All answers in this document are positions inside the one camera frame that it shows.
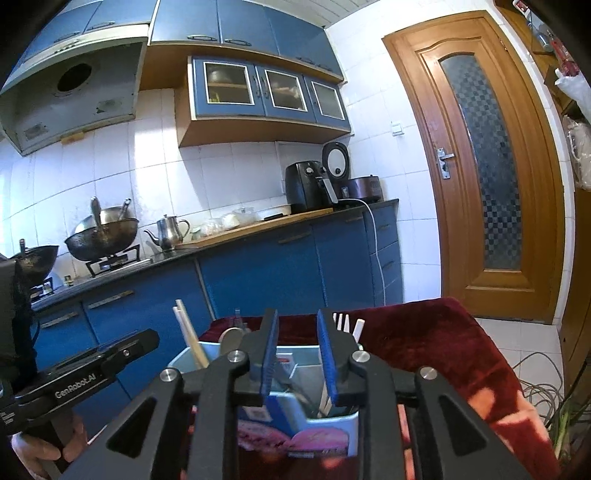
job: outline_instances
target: white cable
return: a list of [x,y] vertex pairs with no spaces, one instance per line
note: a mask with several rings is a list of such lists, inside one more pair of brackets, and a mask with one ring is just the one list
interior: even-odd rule
[[386,285],[384,282],[384,272],[382,271],[382,264],[379,262],[379,256],[378,256],[378,232],[376,231],[376,228],[375,228],[374,213],[371,211],[371,208],[369,208],[369,205],[367,203],[365,203],[363,200],[360,200],[360,199],[339,199],[340,202],[348,202],[350,200],[354,200],[356,202],[363,203],[365,205],[365,207],[367,208],[369,214],[371,215],[371,222],[374,225],[375,259],[378,262],[379,276],[382,279],[382,295],[384,296],[384,306],[386,306]]

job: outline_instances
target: human hand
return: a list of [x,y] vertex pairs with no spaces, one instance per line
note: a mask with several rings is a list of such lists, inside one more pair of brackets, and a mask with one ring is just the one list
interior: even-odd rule
[[[86,429],[79,415],[74,414],[73,427],[74,435],[63,449],[64,460],[68,463],[76,460],[88,447]],[[55,461],[62,456],[59,448],[51,443],[22,432],[12,436],[12,450],[35,480],[47,478],[41,460]]]

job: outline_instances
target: door frame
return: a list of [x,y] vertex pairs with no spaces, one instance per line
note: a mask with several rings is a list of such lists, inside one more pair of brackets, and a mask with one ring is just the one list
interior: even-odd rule
[[431,177],[431,184],[433,186],[433,194],[435,197],[435,206],[437,212],[437,224],[439,227],[439,244],[440,244],[440,255],[441,255],[441,295],[448,296],[449,285],[448,279],[451,274],[450,266],[450,255],[449,255],[449,238],[447,237],[447,221],[446,221],[446,210],[443,197],[443,186],[441,184],[442,178],[439,169],[439,162],[435,154],[435,150],[431,145],[430,134],[427,128],[427,121],[423,115],[423,110],[418,100],[417,92],[415,91],[414,85],[411,82],[410,74],[407,67],[402,59],[402,56],[397,50],[395,40],[401,38],[405,34],[412,33],[418,30],[423,30],[426,27],[434,27],[437,25],[444,25],[452,21],[461,20],[484,20],[494,30],[496,35],[499,37],[505,50],[509,53],[511,60],[516,65],[519,75],[524,81],[524,85],[530,93],[531,99],[534,104],[535,114],[540,119],[541,129],[545,139],[546,149],[548,151],[548,165],[547,167],[551,170],[551,178],[554,186],[554,196],[556,205],[556,257],[554,259],[554,270],[550,281],[550,298],[545,307],[545,314],[542,318],[536,320],[542,320],[544,323],[551,324],[554,318],[554,312],[556,310],[556,304],[558,301],[558,292],[560,290],[560,284],[562,280],[562,270],[564,261],[564,235],[565,235],[565,213],[564,213],[564,193],[563,183],[560,174],[560,163],[558,159],[558,153],[556,150],[556,144],[554,137],[548,122],[544,106],[541,102],[540,96],[530,78],[527,69],[518,53],[515,51],[510,40],[501,30],[500,26],[494,21],[491,15],[487,11],[472,11],[461,14],[448,15],[446,17],[436,18],[434,20],[427,20],[416,25],[398,30],[391,34],[386,35],[382,41],[384,42],[386,49],[394,63],[394,67],[398,71],[404,89],[410,100],[410,104],[413,109],[415,118],[417,119],[418,130],[421,135],[425,154],[427,156],[427,164],[429,167],[429,173]]

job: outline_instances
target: cooking pot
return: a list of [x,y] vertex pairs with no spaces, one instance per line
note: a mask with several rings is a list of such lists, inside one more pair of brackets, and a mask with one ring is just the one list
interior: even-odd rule
[[130,202],[127,199],[121,207],[102,210],[98,199],[92,197],[92,215],[82,220],[65,240],[72,256],[83,262],[94,262],[129,247],[138,233],[139,223],[128,210]]

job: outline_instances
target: red blanket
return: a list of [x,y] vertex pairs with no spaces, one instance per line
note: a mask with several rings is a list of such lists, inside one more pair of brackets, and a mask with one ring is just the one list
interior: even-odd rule
[[[451,298],[354,310],[365,320],[360,342],[392,367],[416,371],[434,367],[501,437],[535,480],[555,480],[558,462],[535,408],[523,399],[518,378],[476,320]],[[316,345],[316,316],[280,317],[280,345]],[[255,330],[260,317],[245,317]],[[229,319],[212,323],[200,339],[217,342]],[[356,478],[356,459],[335,463],[240,451],[242,479]],[[407,468],[407,476],[414,475]]]

